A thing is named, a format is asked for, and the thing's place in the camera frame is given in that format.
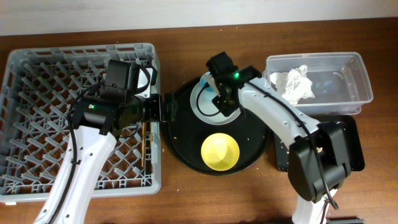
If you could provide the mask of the light blue plastic cup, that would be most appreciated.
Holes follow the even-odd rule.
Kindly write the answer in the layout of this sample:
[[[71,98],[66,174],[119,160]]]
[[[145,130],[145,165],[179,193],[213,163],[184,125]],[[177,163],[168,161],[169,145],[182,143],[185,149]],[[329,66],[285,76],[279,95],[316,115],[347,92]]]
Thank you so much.
[[[200,78],[200,92],[203,93],[205,91],[218,94],[217,90],[213,87],[214,78],[212,77],[210,72],[204,73]]]

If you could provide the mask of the wooden chopstick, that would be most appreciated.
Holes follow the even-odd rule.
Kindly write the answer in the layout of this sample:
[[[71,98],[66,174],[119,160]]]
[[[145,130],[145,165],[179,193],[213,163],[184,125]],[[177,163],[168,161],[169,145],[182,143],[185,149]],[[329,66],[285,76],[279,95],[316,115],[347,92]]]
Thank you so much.
[[[141,166],[145,166],[145,150],[146,150],[146,123],[142,123],[142,142],[141,142]]]
[[[150,145],[152,145],[152,142],[154,140],[154,133],[153,133],[153,130],[152,130],[152,123],[148,124],[148,132],[149,132],[149,142],[150,142]]]

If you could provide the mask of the white paper napkin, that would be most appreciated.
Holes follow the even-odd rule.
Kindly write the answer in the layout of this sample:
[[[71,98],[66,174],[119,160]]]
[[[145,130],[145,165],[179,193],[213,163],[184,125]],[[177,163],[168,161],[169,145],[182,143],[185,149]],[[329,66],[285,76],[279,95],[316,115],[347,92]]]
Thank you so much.
[[[307,65],[293,68],[289,72],[274,72],[270,81],[275,85],[277,93],[291,105],[297,105],[301,99],[314,98],[313,82],[307,77]]]

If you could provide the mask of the yellow bowl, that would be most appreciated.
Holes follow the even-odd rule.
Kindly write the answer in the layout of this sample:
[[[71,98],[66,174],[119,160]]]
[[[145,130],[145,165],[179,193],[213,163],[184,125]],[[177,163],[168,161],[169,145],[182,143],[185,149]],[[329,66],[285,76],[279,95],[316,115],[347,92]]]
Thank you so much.
[[[219,172],[232,169],[240,157],[237,141],[225,133],[214,133],[208,136],[203,141],[200,152],[206,166]]]

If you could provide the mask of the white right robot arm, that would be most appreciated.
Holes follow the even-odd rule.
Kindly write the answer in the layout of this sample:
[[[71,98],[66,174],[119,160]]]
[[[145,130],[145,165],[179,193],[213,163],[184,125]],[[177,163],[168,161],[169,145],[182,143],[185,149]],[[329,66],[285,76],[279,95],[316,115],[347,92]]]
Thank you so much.
[[[217,96],[213,104],[224,115],[246,109],[261,119],[289,150],[288,178],[298,194],[292,223],[326,223],[333,196],[350,173],[349,144],[344,127],[322,124],[283,99],[249,65],[238,68],[226,52],[206,63]]]

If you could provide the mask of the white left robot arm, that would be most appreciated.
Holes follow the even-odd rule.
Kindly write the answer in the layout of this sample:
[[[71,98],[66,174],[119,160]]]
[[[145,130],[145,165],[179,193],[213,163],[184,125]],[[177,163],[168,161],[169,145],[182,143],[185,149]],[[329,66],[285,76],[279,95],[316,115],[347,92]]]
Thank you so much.
[[[83,223],[100,172],[124,128],[175,118],[174,95],[76,100],[67,115],[68,146],[36,223]]]

